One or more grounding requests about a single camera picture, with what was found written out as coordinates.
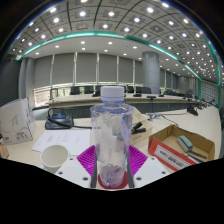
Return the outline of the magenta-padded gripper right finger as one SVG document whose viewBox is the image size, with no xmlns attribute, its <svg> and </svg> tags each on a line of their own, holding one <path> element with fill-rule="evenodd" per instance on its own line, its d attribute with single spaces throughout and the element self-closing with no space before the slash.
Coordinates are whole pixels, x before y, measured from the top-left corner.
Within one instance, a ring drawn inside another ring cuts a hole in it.
<svg viewBox="0 0 224 224">
<path fill-rule="evenodd" d="M 148 157 L 134 146 L 129 147 L 127 179 L 130 188 L 143 187 L 168 174 L 156 157 Z"/>
</svg>

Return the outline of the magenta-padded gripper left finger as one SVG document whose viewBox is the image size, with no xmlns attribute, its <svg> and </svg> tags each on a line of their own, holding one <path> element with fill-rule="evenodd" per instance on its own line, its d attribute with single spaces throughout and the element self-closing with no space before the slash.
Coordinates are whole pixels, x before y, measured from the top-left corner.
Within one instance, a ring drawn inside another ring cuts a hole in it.
<svg viewBox="0 0 224 224">
<path fill-rule="evenodd" d="M 97 185 L 97 159 L 95 147 L 90 146 L 78 156 L 70 156 L 56 175 L 84 188 Z"/>
</svg>

